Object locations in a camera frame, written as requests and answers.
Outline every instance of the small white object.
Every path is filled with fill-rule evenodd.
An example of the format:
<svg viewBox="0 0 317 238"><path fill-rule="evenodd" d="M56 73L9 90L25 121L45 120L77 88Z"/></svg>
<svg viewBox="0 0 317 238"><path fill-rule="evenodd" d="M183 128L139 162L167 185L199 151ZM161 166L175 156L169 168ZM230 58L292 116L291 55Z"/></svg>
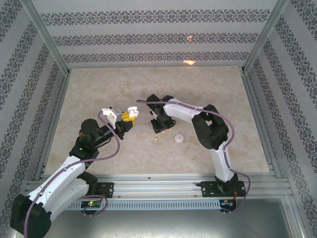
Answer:
<svg viewBox="0 0 317 238"><path fill-rule="evenodd" d="M138 117L139 111L136 106L128 107L129 117Z"/></svg>
<svg viewBox="0 0 317 238"><path fill-rule="evenodd" d="M184 141L184 136L182 134L176 134L174 139L177 143L182 143Z"/></svg>

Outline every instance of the enclosure wall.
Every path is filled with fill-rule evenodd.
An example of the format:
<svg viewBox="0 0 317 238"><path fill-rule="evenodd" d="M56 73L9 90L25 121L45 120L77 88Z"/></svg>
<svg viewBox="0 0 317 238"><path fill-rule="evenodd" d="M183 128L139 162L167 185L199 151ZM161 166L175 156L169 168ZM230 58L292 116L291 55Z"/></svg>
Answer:
<svg viewBox="0 0 317 238"><path fill-rule="evenodd" d="M242 66L276 0L37 0L69 68Z"/></svg>
<svg viewBox="0 0 317 238"><path fill-rule="evenodd" d="M317 236L316 0L289 1L249 72L283 177Z"/></svg>
<svg viewBox="0 0 317 238"><path fill-rule="evenodd" d="M16 0L0 1L0 237L13 199L32 180L64 75Z"/></svg>

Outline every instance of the black mounting bracket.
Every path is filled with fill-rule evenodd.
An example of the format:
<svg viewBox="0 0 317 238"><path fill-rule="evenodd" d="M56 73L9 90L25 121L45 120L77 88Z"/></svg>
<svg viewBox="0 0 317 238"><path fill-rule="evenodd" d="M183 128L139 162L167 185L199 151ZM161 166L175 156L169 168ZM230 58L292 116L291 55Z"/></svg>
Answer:
<svg viewBox="0 0 317 238"><path fill-rule="evenodd" d="M226 193L218 189L216 181L202 181L196 184L202 188L203 197L233 197L235 192L237 197L244 197L246 195L246 188L243 181L236 181L234 186Z"/></svg>
<svg viewBox="0 0 317 238"><path fill-rule="evenodd" d="M102 195L106 198L112 198L114 183L112 182L99 182L95 195Z"/></svg>

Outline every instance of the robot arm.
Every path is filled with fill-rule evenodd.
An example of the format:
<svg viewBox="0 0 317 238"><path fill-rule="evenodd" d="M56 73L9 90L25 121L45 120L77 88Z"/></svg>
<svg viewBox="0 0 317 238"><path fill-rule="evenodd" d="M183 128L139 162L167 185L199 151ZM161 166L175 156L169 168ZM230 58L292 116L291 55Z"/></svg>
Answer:
<svg viewBox="0 0 317 238"><path fill-rule="evenodd" d="M121 140L123 140L124 134L134 126L138 116L136 107L128 108L127 112L121 112L118 108L103 109L102 111L109 122L108 125L113 127L114 132ZM109 143L113 136L106 125L99 128L96 120L85 120L81 125L75 146L58 170L27 196L19 194L14 199L10 226L24 234L26 212L32 201L48 181L61 170L65 170L65 172L58 175L48 185L31 210L28 221L29 238L44 237L56 217L73 201L86 194L95 195L98 179L94 175L85 172L92 162L79 163L67 170L65 168L75 162L96 158L99 154L98 148Z"/></svg>
<svg viewBox="0 0 317 238"><path fill-rule="evenodd" d="M160 99L156 95L152 94L147 98L147 102L175 102L176 104L147 104L152 110L155 119L151 120L155 133L159 133L165 129L174 126L172 117L182 119L191 123L194 126L196 135L200 143L207 149L209 149L211 157L214 162L216 171L217 187L222 193L231 192L238 177L233 173L225 163L223 147L228 139L228 127L222 118L212 114L207 114L187 108L182 105L188 105L194 108L192 105L182 103L176 98L169 95ZM218 113L217 109L213 105L206 107L195 107L196 109L205 109ZM230 158L226 148L226 155L229 165Z"/></svg>

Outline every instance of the perforated metal strip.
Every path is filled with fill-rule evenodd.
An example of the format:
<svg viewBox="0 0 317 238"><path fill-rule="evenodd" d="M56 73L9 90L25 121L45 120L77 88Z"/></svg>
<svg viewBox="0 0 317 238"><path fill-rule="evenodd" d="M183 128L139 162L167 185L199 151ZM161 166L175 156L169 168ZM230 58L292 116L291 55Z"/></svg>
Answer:
<svg viewBox="0 0 317 238"><path fill-rule="evenodd" d="M87 210L99 210L100 208L87 208ZM144 211L144 210L206 210L220 209L219 200L171 200L171 201L109 201L106 210L110 211ZM73 202L67 209L81 210L81 201Z"/></svg>

